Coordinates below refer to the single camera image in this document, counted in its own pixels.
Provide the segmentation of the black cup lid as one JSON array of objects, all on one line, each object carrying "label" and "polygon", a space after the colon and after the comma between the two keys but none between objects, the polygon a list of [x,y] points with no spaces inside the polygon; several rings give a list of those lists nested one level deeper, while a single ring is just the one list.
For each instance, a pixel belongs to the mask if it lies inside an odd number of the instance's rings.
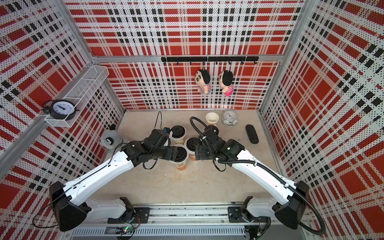
[{"label": "black cup lid", "polygon": [[182,139],[186,134],[186,129],[183,126],[177,125],[171,128],[171,137],[174,139]]}]

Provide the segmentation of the black lid front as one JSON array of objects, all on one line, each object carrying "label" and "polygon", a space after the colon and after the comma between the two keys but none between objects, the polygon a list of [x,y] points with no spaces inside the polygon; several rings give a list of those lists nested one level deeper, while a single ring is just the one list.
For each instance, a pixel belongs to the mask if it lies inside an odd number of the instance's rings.
[{"label": "black lid front", "polygon": [[178,154],[176,156],[175,162],[180,163],[188,158],[188,152],[184,147],[177,147],[177,149],[178,149]]}]

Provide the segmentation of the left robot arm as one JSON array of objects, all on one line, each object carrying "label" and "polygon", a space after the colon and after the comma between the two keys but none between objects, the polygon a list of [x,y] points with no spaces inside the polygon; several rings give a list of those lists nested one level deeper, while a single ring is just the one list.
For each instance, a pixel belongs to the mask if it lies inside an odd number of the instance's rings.
[{"label": "left robot arm", "polygon": [[50,202],[59,230],[66,232],[93,219],[122,224],[135,218],[135,209],[126,197],[100,202],[90,197],[119,175],[149,160],[177,162],[184,150],[171,146],[170,142],[166,132],[152,130],[150,136],[142,141],[123,144],[109,160],[83,176],[65,184],[52,184],[49,187]]}]

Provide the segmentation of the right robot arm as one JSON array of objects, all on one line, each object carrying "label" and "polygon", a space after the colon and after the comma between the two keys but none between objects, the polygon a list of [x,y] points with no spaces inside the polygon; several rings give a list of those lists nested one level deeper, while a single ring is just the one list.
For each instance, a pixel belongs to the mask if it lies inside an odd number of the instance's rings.
[{"label": "right robot arm", "polygon": [[[198,131],[200,144],[196,146],[197,160],[213,160],[215,163],[231,166],[244,173],[274,198],[271,210],[275,218],[290,229],[302,227],[314,235],[324,235],[326,225],[319,211],[309,200],[309,186],[303,182],[294,182],[273,171],[261,163],[239,142],[230,139],[224,141],[216,131],[207,127]],[[312,229],[302,222],[306,209],[316,216],[320,228]]]}]

